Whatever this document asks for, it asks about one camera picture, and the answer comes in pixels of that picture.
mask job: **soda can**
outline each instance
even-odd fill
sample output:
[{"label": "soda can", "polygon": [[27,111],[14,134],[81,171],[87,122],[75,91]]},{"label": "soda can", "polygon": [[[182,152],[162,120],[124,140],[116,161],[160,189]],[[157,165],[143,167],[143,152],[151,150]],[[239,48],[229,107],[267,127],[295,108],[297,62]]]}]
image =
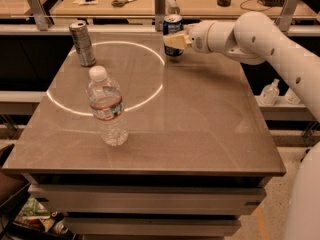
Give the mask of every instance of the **soda can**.
[{"label": "soda can", "polygon": [[[174,34],[183,30],[182,17],[178,14],[170,14],[164,18],[163,35]],[[164,51],[168,56],[180,56],[183,50],[164,46]]]},{"label": "soda can", "polygon": [[76,48],[80,64],[90,67],[96,63],[93,53],[92,43],[88,34],[87,24],[83,20],[78,20],[69,26],[69,30]]}]

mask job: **white plastic bottle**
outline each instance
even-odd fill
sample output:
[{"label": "white plastic bottle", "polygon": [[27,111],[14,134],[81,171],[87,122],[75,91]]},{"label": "white plastic bottle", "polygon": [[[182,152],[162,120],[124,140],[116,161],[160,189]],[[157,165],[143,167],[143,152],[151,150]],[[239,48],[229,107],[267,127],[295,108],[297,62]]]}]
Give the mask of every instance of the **white plastic bottle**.
[{"label": "white plastic bottle", "polygon": [[295,92],[291,88],[289,88],[286,94],[284,95],[284,99],[289,104],[297,105],[300,103],[300,98],[297,96],[297,94],[295,94]]},{"label": "white plastic bottle", "polygon": [[276,102],[277,97],[279,96],[278,88],[279,79],[274,79],[271,84],[266,85],[259,97],[259,101],[264,106],[272,106]]},{"label": "white plastic bottle", "polygon": [[102,66],[92,67],[89,75],[89,105],[99,121],[101,137],[110,146],[122,145],[128,139],[129,133],[119,84]]}]

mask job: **plastic water bottle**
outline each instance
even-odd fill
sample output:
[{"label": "plastic water bottle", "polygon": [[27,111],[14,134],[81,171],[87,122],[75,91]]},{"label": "plastic water bottle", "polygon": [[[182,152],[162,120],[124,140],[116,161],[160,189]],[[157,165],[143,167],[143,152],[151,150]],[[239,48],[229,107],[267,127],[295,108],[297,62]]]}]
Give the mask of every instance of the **plastic water bottle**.
[{"label": "plastic water bottle", "polygon": [[129,134],[119,84],[102,66],[92,67],[89,75],[89,105],[94,117],[99,121],[101,137],[110,146],[122,145]]},{"label": "plastic water bottle", "polygon": [[291,88],[289,88],[286,94],[284,95],[284,99],[286,100],[286,102],[290,104],[297,105],[300,103],[300,98],[297,96],[297,94],[294,93],[294,91]]},{"label": "plastic water bottle", "polygon": [[266,85],[259,97],[259,101],[262,105],[272,106],[276,102],[277,97],[279,96],[278,88],[279,79],[274,79],[271,84]]}]

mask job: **white robotic arm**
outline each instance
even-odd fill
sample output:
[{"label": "white robotic arm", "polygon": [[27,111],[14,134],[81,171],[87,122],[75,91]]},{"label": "white robotic arm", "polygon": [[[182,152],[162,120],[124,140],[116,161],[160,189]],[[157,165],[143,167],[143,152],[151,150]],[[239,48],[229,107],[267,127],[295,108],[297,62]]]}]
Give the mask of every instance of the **white robotic arm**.
[{"label": "white robotic arm", "polygon": [[[291,41],[266,15],[249,12],[236,22],[204,21],[188,36],[164,36],[167,46],[202,53],[218,52],[256,65],[268,61],[320,122],[320,58]],[[320,142],[298,170],[284,240],[320,239]]]}]

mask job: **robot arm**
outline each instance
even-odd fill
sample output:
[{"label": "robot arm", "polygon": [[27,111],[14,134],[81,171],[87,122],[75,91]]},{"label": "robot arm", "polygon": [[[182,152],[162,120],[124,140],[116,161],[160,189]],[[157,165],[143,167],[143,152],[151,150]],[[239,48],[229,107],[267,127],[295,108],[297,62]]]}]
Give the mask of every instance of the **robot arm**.
[{"label": "robot arm", "polygon": [[320,122],[320,58],[291,41],[268,16],[248,12],[235,22],[203,21],[188,34],[164,36],[164,42],[178,49],[189,45],[201,53],[222,53],[250,65],[268,61]]}]

